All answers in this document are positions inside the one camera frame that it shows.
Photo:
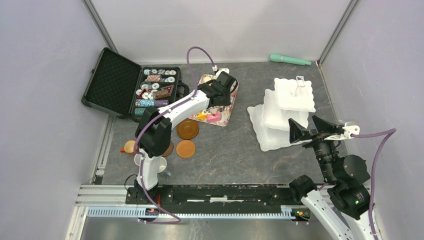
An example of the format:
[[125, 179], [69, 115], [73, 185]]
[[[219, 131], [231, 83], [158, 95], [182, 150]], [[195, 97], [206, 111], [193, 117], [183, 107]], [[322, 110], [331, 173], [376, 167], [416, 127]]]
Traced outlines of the pink cake with cherry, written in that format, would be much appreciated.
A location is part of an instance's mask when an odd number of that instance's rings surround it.
[[221, 112], [211, 113], [206, 116], [207, 123], [216, 123], [221, 121], [221, 119], [222, 119]]

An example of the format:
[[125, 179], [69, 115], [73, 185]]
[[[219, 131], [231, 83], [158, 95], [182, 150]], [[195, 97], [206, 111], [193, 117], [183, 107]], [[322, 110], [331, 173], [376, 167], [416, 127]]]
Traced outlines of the yellow wedge cake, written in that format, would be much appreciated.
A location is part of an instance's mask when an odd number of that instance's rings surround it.
[[208, 112], [203, 110], [196, 116], [196, 120], [203, 121], [207, 118], [207, 116], [208, 116]]

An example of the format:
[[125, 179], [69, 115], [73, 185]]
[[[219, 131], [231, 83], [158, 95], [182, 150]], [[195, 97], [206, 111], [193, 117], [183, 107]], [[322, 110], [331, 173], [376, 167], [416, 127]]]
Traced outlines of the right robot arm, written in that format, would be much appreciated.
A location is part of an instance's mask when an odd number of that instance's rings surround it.
[[338, 216], [324, 200], [317, 185], [307, 175], [289, 183], [289, 199], [304, 204], [324, 226], [334, 240], [375, 240], [374, 223], [369, 209], [371, 196], [364, 183], [371, 176], [364, 159], [357, 155], [339, 156], [338, 144], [352, 139], [360, 127], [351, 122], [337, 125], [316, 115], [312, 116], [314, 129], [307, 129], [290, 118], [289, 141], [312, 148], [321, 170], [323, 180], [332, 187], [327, 190], [329, 199], [341, 213]]

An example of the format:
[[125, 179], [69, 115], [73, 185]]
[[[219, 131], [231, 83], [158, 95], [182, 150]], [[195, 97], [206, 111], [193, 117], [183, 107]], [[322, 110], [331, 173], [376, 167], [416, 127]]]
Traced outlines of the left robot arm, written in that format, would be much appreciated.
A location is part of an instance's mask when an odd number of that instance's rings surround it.
[[145, 204], [157, 198], [159, 159], [171, 143], [171, 133], [182, 121], [191, 115], [210, 107], [229, 106], [231, 93], [238, 81], [229, 73], [222, 71], [196, 87], [189, 95], [160, 108], [147, 107], [139, 120], [135, 132], [134, 153], [140, 158], [136, 186], [138, 197]]

